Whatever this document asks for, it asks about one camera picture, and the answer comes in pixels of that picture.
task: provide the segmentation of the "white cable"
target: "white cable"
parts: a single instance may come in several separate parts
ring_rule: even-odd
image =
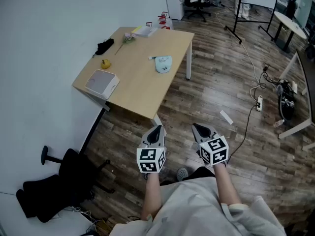
[[[81,213],[81,214],[85,214],[85,215],[89,216],[91,222],[94,220],[94,219],[92,218],[92,211],[91,211],[91,210],[88,210],[88,211],[81,211],[81,208],[80,208],[80,207],[73,207],[73,206],[72,206],[72,209],[67,209],[67,208],[65,208],[64,210],[72,211],[72,212],[78,212],[78,213]]]
[[[225,26],[221,23],[220,19],[218,18],[218,15],[221,14],[221,13],[225,13],[225,12],[232,12],[232,11],[227,11],[227,10],[226,10],[226,11],[222,11],[222,12],[219,12],[219,13],[215,13],[215,15],[216,15],[216,17],[217,17],[217,20],[219,21],[219,23],[222,25],[223,28],[225,28]],[[252,66],[253,66],[253,68],[254,68],[254,75],[255,75],[255,79],[257,80],[258,85],[257,85],[256,87],[253,87],[253,88],[250,89],[250,95],[251,95],[251,98],[252,98],[255,102],[257,102],[257,100],[254,99],[253,96],[252,96],[252,90],[258,88],[258,87],[260,86],[260,82],[259,82],[259,79],[258,79],[257,76],[256,76],[256,68],[255,68],[254,63],[252,62],[251,57],[249,56],[249,54],[248,54],[248,52],[247,52],[245,46],[243,45],[243,43],[241,43],[241,45],[243,46],[243,48],[244,48],[244,50],[245,50],[245,52],[246,52],[248,58],[250,59],[250,61],[251,61],[251,63],[252,63]]]
[[[232,12],[232,11],[227,11],[227,10],[226,10],[226,11],[222,11],[222,12],[219,12],[219,13],[215,13],[215,15],[216,15],[216,17],[217,17],[219,23],[222,25],[222,27],[225,27],[225,26],[221,23],[220,19],[218,18],[218,15],[221,14],[221,13],[225,13],[225,12]],[[257,76],[256,76],[256,68],[255,68],[255,66],[254,66],[254,63],[252,62],[252,59],[251,59],[251,57],[249,56],[249,54],[248,54],[248,52],[247,52],[245,46],[243,45],[243,43],[241,43],[241,45],[243,46],[243,48],[244,48],[244,50],[245,50],[245,52],[246,52],[248,58],[250,59],[250,61],[251,61],[251,63],[252,63],[252,66],[253,66],[253,68],[254,68],[254,75],[255,75],[255,78],[256,78],[256,80],[257,80],[257,82],[258,82],[258,84],[259,84],[259,79],[258,79]]]

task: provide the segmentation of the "office chair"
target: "office chair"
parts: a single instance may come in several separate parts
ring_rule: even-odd
[[[197,15],[199,15],[199,16],[201,16],[203,18],[204,22],[207,22],[207,20],[203,16],[203,14],[208,14],[209,16],[211,16],[211,13],[201,10],[201,9],[203,9],[203,7],[210,7],[211,6],[211,3],[210,3],[209,0],[185,0],[185,5],[187,7],[194,7],[194,8],[196,8],[196,10],[187,10],[188,12],[192,12],[188,16],[188,19],[189,19],[189,17],[197,14]]]
[[[92,186],[96,185],[107,193],[115,190],[107,189],[96,182],[101,169],[110,164],[106,160],[96,167],[85,155],[79,155],[73,149],[68,149],[63,160],[47,155],[48,148],[44,146],[41,163],[52,161],[60,163],[59,175],[53,175],[39,181],[27,181],[23,190],[18,190],[16,198],[27,218],[36,217],[43,223],[48,222],[62,209],[78,207],[85,199],[92,199]]]

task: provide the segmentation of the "white table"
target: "white table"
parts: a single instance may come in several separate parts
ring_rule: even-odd
[[[278,28],[278,31],[276,33],[276,36],[274,37],[274,42],[276,43],[276,45],[280,49],[289,53],[290,49],[288,48],[288,46],[289,46],[289,43],[290,43],[294,34],[297,34],[299,37],[301,37],[303,39],[306,39],[307,37],[306,37],[305,33],[302,31],[302,29],[296,23],[294,23],[291,19],[289,19],[287,16],[285,16],[285,15],[283,15],[277,11],[275,11],[275,16],[280,20],[280,24],[279,24],[279,28]],[[283,25],[287,26],[291,30],[290,36],[287,39],[286,43],[284,41],[278,39],[281,28]]]
[[[293,64],[296,61],[299,61],[300,67],[303,71],[303,77],[306,84],[305,89],[302,91],[302,95],[305,93],[308,93],[308,106],[309,106],[309,117],[304,122],[300,123],[299,125],[285,131],[284,133],[281,133],[278,138],[283,139],[284,137],[287,137],[289,135],[292,135],[310,125],[315,125],[315,65],[314,63],[310,62],[306,55],[297,50],[295,55],[293,56],[292,60],[290,61],[289,65],[286,67],[286,69],[283,71],[283,73],[280,75],[279,79],[284,79],[288,71],[293,67]],[[315,143],[309,144],[307,146],[303,146],[302,150],[307,150],[309,148],[315,147]]]

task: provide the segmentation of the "wooden floor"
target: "wooden floor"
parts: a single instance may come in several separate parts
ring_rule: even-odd
[[[249,90],[256,86],[256,81],[242,45],[223,29],[216,18],[215,12],[225,11],[218,14],[218,18],[223,25],[233,27],[234,9],[230,10],[227,7],[211,7],[212,16],[207,17],[206,23],[198,16],[174,22],[176,30],[195,33],[192,42],[192,73],[191,80],[186,81],[184,60],[158,111],[167,130],[167,155],[160,181],[175,180],[176,171],[182,166],[187,166],[192,172],[203,165],[192,149],[192,123],[202,122],[214,126],[226,137],[230,153],[244,137],[248,114],[254,105]],[[250,16],[252,19],[269,20],[270,12],[253,8]],[[273,36],[278,25],[279,22],[274,19],[270,28]],[[236,32],[244,40],[257,76],[260,76],[265,62],[270,64],[267,71],[269,76],[277,78],[293,56],[293,53],[285,54],[271,42],[265,32],[258,30],[257,23],[239,23]],[[288,34],[283,31],[279,38],[286,40]],[[295,35],[290,47],[303,50],[306,42]],[[298,83],[301,92],[305,85],[297,65],[288,78]],[[262,196],[286,226],[305,220],[315,207],[315,151],[301,150],[302,144],[315,140],[315,129],[308,127],[279,140],[279,133],[306,119],[307,95],[298,94],[292,122],[274,128],[273,123],[281,119],[278,100],[273,86],[265,83],[267,88],[256,92],[256,96],[261,94],[263,97],[263,110],[260,113],[252,111],[247,138],[231,158],[228,171],[244,203],[249,204],[253,197]],[[115,188],[116,192],[107,194],[95,187],[95,199],[84,202],[82,207],[91,210],[94,218],[103,218],[113,227],[116,223],[136,219],[133,216],[139,217],[145,180],[136,164],[136,148],[152,124],[137,114],[114,105],[110,107],[111,111],[104,114],[93,134],[86,155],[96,165],[105,159],[111,160],[111,165],[101,172],[99,181]],[[232,125],[220,115],[221,110],[232,118]],[[102,230],[99,227],[99,231],[107,235],[109,229]]]

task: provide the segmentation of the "small bottle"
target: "small bottle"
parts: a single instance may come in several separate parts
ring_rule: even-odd
[[[281,126],[283,123],[284,123],[284,119],[279,120],[279,121],[276,121],[276,122],[274,123],[274,127],[275,127],[275,128],[276,128],[276,127],[279,127],[279,126]]]

